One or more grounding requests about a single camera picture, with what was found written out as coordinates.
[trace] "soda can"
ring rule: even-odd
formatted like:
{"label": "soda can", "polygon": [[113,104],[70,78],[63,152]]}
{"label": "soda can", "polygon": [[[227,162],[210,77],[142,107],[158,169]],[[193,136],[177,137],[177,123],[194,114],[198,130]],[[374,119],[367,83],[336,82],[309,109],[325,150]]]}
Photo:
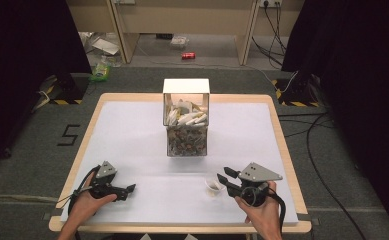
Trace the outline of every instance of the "soda can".
{"label": "soda can", "polygon": [[194,52],[187,52],[187,53],[182,53],[181,54],[182,59],[194,59],[195,58],[195,53]]}

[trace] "black curtain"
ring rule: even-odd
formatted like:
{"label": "black curtain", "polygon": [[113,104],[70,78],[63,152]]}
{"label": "black curtain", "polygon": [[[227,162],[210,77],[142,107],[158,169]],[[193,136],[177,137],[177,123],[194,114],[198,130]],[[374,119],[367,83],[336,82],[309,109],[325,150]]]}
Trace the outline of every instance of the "black curtain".
{"label": "black curtain", "polygon": [[12,145],[49,76],[91,69],[65,0],[0,1],[0,155]]}
{"label": "black curtain", "polygon": [[389,214],[389,2],[306,0],[283,65],[321,78],[346,145]]}

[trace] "power outlet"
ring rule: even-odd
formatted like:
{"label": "power outlet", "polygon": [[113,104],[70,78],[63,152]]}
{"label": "power outlet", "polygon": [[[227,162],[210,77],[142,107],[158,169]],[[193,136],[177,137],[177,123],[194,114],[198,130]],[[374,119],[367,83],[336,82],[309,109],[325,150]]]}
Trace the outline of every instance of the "power outlet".
{"label": "power outlet", "polygon": [[260,0],[260,7],[265,7],[265,1],[268,1],[268,8],[277,8],[281,7],[282,0]]}

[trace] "hand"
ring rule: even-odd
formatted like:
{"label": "hand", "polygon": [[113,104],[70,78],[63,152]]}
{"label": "hand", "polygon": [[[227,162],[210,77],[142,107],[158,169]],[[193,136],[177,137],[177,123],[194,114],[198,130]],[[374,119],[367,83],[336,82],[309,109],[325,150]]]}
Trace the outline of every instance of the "hand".
{"label": "hand", "polygon": [[[268,184],[269,188],[276,192],[276,183],[269,181]],[[249,206],[240,197],[235,197],[235,201],[247,214],[245,223],[251,222],[264,239],[282,239],[279,226],[279,204],[275,199],[266,197],[266,201],[259,207]]]}
{"label": "hand", "polygon": [[[94,173],[92,173],[87,178],[84,187],[89,186],[93,176]],[[114,201],[116,198],[116,194],[111,194],[100,199],[95,199],[91,196],[89,191],[80,193],[72,207],[72,211],[70,212],[66,223],[63,225],[58,239],[71,239],[82,223],[93,216],[102,206]]]}

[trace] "green object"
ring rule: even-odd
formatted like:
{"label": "green object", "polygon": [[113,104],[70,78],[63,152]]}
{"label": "green object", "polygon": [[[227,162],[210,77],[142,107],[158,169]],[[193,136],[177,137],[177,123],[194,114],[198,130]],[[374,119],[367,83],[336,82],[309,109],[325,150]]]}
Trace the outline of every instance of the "green object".
{"label": "green object", "polygon": [[97,63],[92,75],[89,77],[90,81],[104,82],[109,78],[110,66],[104,63]]}

